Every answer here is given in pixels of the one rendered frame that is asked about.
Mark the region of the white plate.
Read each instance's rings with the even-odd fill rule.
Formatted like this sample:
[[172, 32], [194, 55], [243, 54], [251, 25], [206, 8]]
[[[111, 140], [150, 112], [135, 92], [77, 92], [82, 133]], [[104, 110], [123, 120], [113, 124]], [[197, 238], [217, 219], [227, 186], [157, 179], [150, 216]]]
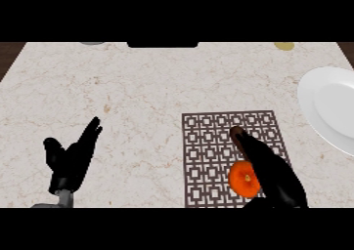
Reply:
[[319, 135], [354, 156], [354, 71], [333, 66], [310, 70], [299, 82], [298, 101]]

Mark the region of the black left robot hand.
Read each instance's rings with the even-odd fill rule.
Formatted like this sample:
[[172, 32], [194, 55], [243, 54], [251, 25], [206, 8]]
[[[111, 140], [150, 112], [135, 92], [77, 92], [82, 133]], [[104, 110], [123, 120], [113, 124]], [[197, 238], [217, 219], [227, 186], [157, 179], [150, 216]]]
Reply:
[[79, 140], [64, 148], [55, 138], [43, 141], [46, 151], [46, 164], [52, 170], [49, 192], [57, 194], [61, 190], [76, 192], [83, 184], [91, 160], [94, 158], [95, 144], [103, 127], [95, 117], [83, 131]]

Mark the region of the orange squash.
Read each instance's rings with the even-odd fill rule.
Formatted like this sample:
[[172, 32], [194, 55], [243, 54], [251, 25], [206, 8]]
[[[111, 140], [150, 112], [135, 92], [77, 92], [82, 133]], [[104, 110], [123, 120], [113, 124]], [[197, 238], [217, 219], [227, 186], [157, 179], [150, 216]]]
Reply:
[[240, 196], [252, 198], [258, 195], [262, 186], [249, 161], [237, 161], [233, 164], [228, 173], [228, 184]]

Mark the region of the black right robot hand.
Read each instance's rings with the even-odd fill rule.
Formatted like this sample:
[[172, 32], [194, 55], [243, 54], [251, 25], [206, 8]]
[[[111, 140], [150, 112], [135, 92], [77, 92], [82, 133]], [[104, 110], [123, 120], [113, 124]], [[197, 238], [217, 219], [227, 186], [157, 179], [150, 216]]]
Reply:
[[286, 160], [273, 152], [240, 126], [230, 129], [234, 145], [254, 164], [265, 197], [255, 197], [246, 204], [249, 209], [308, 209], [308, 198], [302, 183]]

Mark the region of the brown patterned placemat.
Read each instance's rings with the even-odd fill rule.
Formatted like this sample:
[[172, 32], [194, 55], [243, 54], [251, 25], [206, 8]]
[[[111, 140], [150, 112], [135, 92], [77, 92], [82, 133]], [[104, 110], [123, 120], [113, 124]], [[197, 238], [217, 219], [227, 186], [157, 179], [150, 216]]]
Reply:
[[228, 184], [233, 164], [243, 153], [230, 137], [240, 126], [291, 164], [289, 153], [273, 110], [182, 114], [185, 207], [242, 208], [251, 198], [242, 197]]

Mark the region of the yellow round object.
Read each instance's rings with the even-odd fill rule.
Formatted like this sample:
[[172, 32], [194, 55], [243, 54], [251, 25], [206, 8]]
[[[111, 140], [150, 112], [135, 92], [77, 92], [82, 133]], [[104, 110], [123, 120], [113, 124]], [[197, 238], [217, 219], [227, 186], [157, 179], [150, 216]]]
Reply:
[[291, 51], [295, 48], [295, 43], [293, 42], [276, 42], [274, 46], [282, 50], [282, 51]]

